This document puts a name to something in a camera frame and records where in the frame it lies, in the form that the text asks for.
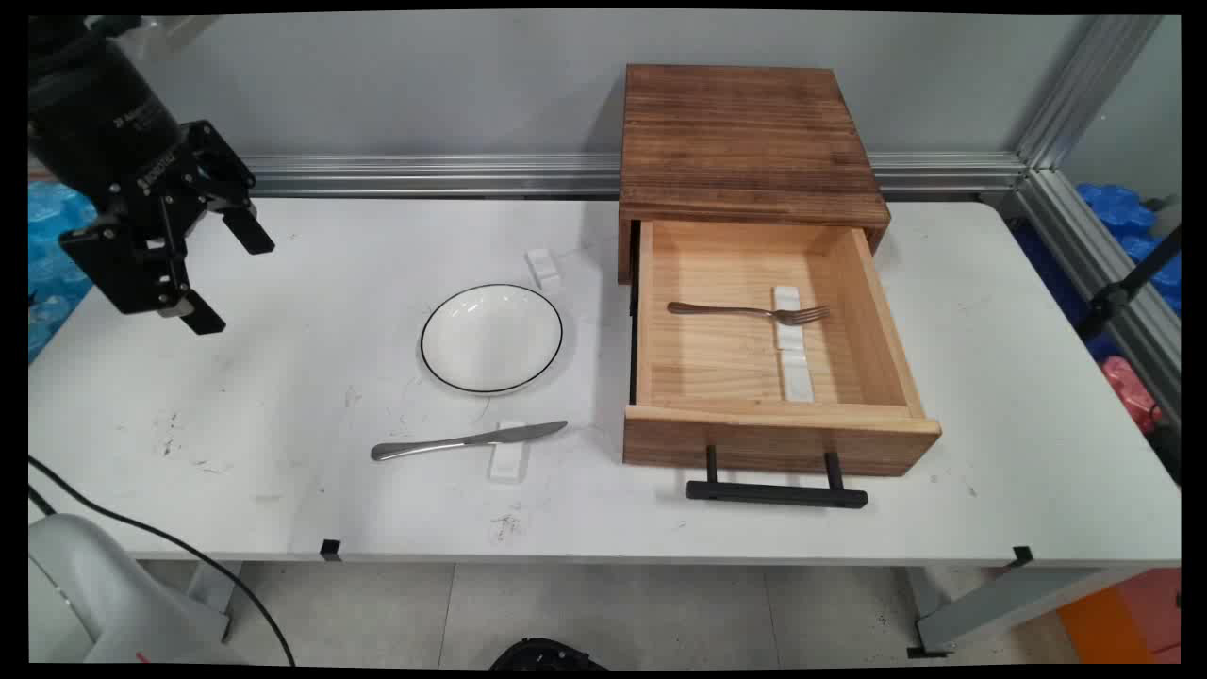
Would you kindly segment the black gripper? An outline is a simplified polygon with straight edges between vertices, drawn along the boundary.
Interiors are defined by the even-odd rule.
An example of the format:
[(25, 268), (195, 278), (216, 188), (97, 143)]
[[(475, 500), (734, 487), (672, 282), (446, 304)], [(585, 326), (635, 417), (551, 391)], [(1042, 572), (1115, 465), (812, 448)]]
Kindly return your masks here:
[(58, 245), (121, 314), (176, 318), (197, 335), (227, 323), (189, 282), (187, 238), (206, 210), (156, 203), (138, 221), (122, 197), (128, 182), (189, 147), (187, 185), (247, 254), (275, 242), (251, 201), (253, 172), (206, 121), (177, 122), (138, 66), (104, 29), (83, 19), (27, 22), (27, 146), (56, 180), (100, 213)]

